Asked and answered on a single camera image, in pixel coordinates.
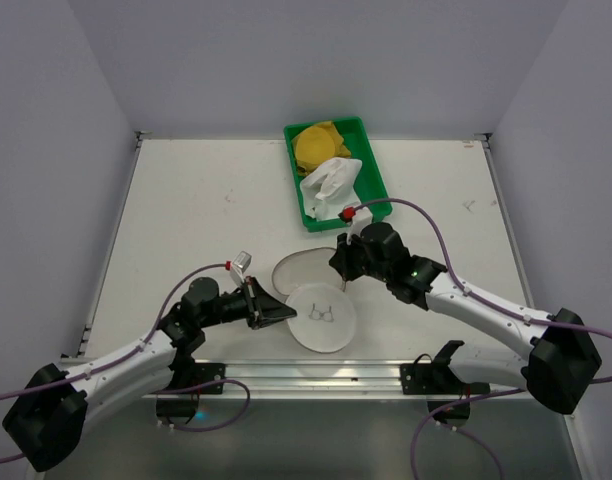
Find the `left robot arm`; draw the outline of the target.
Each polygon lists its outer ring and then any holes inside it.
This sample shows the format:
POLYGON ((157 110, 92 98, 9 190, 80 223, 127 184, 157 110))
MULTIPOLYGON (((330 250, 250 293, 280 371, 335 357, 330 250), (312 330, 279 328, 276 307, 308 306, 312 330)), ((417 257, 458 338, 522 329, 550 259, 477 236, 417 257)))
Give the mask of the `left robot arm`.
POLYGON ((14 394, 3 429, 34 470, 45 472, 116 411, 144 395, 183 390, 206 328, 244 321, 259 330, 296 315, 253 277, 229 293, 220 292, 214 279, 199 277, 153 329, 132 343, 88 363, 37 370, 14 394))

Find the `yellow bra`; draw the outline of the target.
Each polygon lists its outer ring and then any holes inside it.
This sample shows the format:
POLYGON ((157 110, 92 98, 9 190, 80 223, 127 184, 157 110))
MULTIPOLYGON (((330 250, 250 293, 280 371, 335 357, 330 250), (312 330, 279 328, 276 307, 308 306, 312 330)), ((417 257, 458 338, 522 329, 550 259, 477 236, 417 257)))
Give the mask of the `yellow bra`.
POLYGON ((307 127, 291 141, 297 173, 305 177, 324 162, 340 157, 350 158, 351 151, 332 121, 307 127))

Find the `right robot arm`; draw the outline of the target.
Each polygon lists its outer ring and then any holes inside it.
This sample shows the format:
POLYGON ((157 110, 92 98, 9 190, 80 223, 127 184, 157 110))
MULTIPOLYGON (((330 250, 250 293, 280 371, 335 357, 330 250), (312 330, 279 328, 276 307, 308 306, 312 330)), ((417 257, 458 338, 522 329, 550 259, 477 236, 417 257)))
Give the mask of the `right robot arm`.
POLYGON ((435 363, 462 383, 488 383, 528 391, 540 404, 571 414, 602 360, 581 317, 523 307, 453 278, 447 266, 413 255, 388 223, 338 235, 330 266, 343 280, 370 277, 399 301, 442 314, 504 345, 502 351, 470 350, 447 343, 435 363))

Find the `white bra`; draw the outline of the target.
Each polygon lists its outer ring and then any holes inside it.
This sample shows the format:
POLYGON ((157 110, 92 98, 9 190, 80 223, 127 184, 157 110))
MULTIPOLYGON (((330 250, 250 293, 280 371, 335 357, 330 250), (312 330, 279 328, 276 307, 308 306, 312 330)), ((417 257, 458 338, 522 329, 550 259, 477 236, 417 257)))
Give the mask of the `white bra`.
POLYGON ((332 220, 342 209, 359 203, 354 184, 362 162, 354 158, 332 158, 300 182, 304 212, 316 221, 332 220))

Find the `white mesh laundry bag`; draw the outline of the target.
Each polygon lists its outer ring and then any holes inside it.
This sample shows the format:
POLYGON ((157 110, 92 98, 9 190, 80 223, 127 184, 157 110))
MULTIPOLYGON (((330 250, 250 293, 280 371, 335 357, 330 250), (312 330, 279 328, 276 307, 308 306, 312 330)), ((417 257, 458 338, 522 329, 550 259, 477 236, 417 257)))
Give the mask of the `white mesh laundry bag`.
POLYGON ((287 321, 294 339, 319 354, 336 353, 355 336, 357 314, 346 282, 329 265, 335 250, 318 247, 294 252, 274 267, 271 282, 297 312, 287 321))

